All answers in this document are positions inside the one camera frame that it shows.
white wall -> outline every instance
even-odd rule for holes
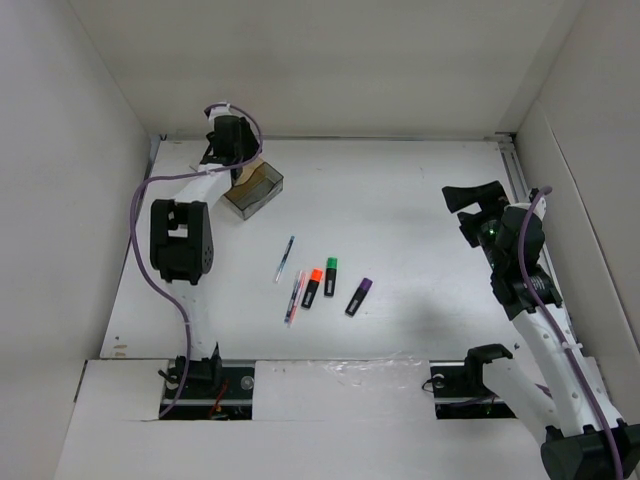
[[[271,134],[515,131],[584,0],[71,0],[147,130],[229,99]]]
[[[576,330],[640,421],[640,2],[588,0],[517,137]]]
[[[52,478],[149,140],[64,0],[0,0],[0,477]]]

black marker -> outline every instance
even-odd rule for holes
[[[368,278],[362,279],[362,282],[360,282],[360,286],[356,290],[356,293],[353,294],[353,297],[349,302],[349,306],[344,311],[344,313],[346,313],[350,317],[353,317],[356,314],[356,312],[360,308],[360,305],[362,305],[364,297],[367,296],[371,285],[373,285],[373,282],[371,280],[369,280]]]
[[[302,308],[311,308],[320,280],[322,280],[322,270],[314,268],[309,283],[307,283],[307,289],[304,291],[304,297],[302,297],[302,303],[300,304]]]
[[[327,259],[327,268],[324,273],[324,296],[333,297],[336,289],[336,273],[338,273],[338,259],[329,257]]]

white tabletop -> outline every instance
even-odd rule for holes
[[[163,142],[153,175],[187,172],[205,146]],[[484,255],[464,240],[441,193],[445,185],[500,180],[511,194],[496,143],[279,140],[266,142],[263,157],[284,175],[283,192],[246,222],[222,201],[210,212],[215,259],[203,278],[223,358],[461,359],[477,345],[523,345],[493,297]],[[150,204],[185,184],[148,189],[138,222],[147,265]],[[275,285],[290,235],[296,241]],[[329,256],[339,261],[336,296],[320,291],[286,328],[295,272],[324,267]],[[363,277],[373,287],[349,318],[344,310]],[[129,255],[101,356],[184,351],[175,309],[144,283]]]
[[[150,421],[164,360],[91,361],[55,480],[543,480],[516,419],[437,420],[427,362],[259,362],[252,421]]]

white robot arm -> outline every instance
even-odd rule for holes
[[[438,371],[442,381],[454,392],[504,401],[540,445],[551,479],[628,478],[640,460],[640,425],[627,425],[609,401],[573,336],[560,293],[537,263],[543,194],[534,190],[532,203],[511,205],[499,182],[443,193],[452,213],[479,204],[478,213],[458,213],[460,230],[472,247],[482,247],[494,295],[531,349],[548,391],[531,382],[502,345],[470,349],[449,378]]]
[[[186,310],[192,346],[189,360],[194,362],[212,358],[216,348],[201,281],[214,260],[209,210],[232,188],[242,165],[255,159],[260,150],[247,119],[232,115],[230,108],[221,103],[205,110],[212,132],[198,166],[202,175],[173,198],[156,200],[151,206],[151,265]]]

screw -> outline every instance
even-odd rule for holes
[[[240,380],[240,388],[242,388],[243,390],[252,390],[253,384],[253,377],[250,377],[249,375],[247,375],[246,377],[242,377],[242,380]]]
[[[434,388],[444,388],[444,375],[436,373],[432,378],[432,384]]]

